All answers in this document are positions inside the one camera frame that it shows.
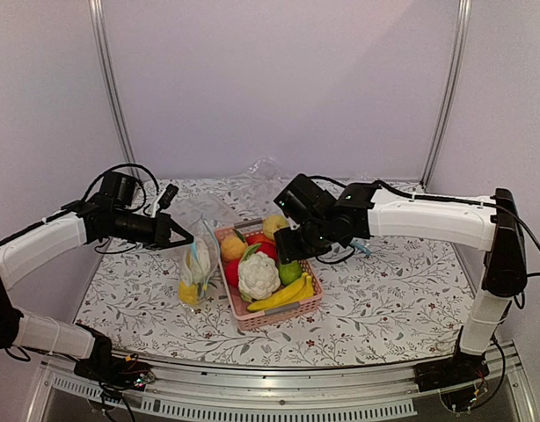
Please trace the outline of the clear zip top bag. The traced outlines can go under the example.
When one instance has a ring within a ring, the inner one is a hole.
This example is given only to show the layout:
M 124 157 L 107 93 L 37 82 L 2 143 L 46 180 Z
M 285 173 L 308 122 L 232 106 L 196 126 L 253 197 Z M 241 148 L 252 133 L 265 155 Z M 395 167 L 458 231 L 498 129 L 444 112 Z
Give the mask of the clear zip top bag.
M 184 307 L 192 310 L 197 309 L 206 297 L 221 249 L 214 223 L 204 214 L 192 221 L 189 231 L 193 241 L 180 256 L 178 298 Z

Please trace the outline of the white toy napa cabbage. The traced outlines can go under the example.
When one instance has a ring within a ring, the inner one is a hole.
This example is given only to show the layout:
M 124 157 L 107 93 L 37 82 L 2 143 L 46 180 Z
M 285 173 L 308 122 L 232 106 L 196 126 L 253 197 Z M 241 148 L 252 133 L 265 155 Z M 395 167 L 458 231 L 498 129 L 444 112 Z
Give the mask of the white toy napa cabbage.
M 185 253 L 181 268 L 182 280 L 190 286 L 201 285 L 208 281 L 211 274 L 211 259 L 206 242 L 197 237 L 191 248 Z

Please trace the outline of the white toy cauliflower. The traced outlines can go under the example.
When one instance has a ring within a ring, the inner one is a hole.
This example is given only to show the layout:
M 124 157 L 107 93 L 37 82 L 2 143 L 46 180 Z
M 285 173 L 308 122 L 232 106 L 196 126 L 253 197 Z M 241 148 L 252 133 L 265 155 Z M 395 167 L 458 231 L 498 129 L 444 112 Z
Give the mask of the white toy cauliflower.
M 238 264 L 238 290 L 246 302 L 269 298 L 280 286 L 273 258 L 261 250 L 262 244 L 249 246 Z

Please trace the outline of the yellow toy lemon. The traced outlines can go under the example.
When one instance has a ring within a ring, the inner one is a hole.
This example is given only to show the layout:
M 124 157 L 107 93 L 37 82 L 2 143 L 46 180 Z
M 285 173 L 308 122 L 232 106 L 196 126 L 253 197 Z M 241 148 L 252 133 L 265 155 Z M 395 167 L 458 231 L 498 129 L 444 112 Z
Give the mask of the yellow toy lemon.
M 185 305 L 196 306 L 199 301 L 199 286 L 192 283 L 188 286 L 183 280 L 179 283 L 179 300 Z

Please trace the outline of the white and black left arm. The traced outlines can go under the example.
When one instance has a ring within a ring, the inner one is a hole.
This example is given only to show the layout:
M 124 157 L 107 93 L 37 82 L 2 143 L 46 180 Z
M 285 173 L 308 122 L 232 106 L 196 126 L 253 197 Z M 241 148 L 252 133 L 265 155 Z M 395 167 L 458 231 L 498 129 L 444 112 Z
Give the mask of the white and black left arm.
M 103 171 L 81 198 L 0 241 L 0 351 L 20 347 L 83 359 L 102 382 L 119 374 L 117 359 L 99 348 L 108 337 L 75 322 L 99 262 L 93 247 L 125 240 L 161 251 L 193 242 L 166 211 L 176 185 L 149 180 L 152 193 L 126 165 Z

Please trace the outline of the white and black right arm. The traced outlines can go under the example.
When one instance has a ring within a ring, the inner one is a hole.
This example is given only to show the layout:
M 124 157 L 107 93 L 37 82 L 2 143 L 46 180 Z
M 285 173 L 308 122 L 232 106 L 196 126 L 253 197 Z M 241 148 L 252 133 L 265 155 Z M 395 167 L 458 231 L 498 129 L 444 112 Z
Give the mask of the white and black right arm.
M 461 329 L 456 354 L 443 375 L 461 383 L 474 373 L 515 296 L 527 285 L 522 227 L 507 189 L 489 197 L 449 197 L 406 193 L 382 180 L 351 183 L 339 196 L 321 188 L 317 178 L 296 175 L 274 203 L 296 227 L 274 237 L 280 260 L 315 258 L 333 244 L 355 239 L 403 236 L 461 244 L 485 253 L 485 270 L 471 312 Z

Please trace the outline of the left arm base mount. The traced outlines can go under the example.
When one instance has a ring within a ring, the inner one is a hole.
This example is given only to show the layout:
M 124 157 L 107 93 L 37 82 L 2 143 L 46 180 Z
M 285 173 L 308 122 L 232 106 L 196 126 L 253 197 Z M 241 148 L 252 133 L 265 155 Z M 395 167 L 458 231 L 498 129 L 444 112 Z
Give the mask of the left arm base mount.
M 94 346 L 88 359 L 78 359 L 74 374 L 107 387 L 144 391 L 145 386 L 155 381 L 151 365 L 139 361 L 137 353 L 120 358 L 113 356 L 113 345 L 109 337 L 91 327 L 77 324 L 94 338 Z

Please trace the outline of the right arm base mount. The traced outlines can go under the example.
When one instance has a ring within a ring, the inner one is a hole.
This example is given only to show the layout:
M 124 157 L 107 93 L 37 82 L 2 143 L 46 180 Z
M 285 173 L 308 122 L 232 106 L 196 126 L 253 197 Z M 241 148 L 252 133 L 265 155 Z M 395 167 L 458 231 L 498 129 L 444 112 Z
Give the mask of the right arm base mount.
M 444 407 L 454 413 L 470 411 L 487 392 L 489 368 L 484 356 L 455 353 L 417 364 L 413 371 L 419 392 L 437 391 Z

